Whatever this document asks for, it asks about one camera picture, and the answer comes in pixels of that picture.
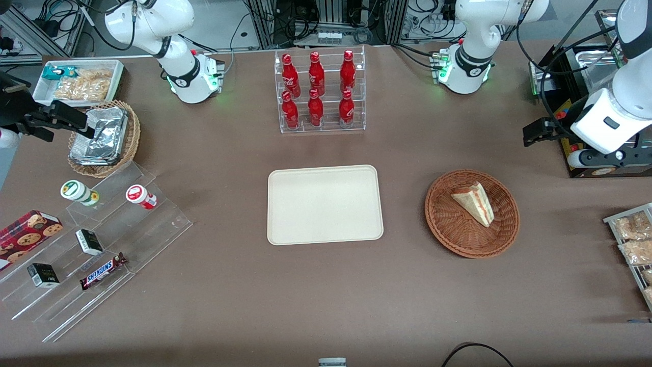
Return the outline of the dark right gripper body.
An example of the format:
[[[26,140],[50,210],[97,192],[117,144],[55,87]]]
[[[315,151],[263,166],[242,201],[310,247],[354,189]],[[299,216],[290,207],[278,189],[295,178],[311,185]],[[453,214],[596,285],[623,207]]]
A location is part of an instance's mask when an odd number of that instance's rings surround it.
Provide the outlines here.
[[[26,116],[39,109],[30,93],[31,82],[1,72],[1,126],[24,135],[30,134]]]

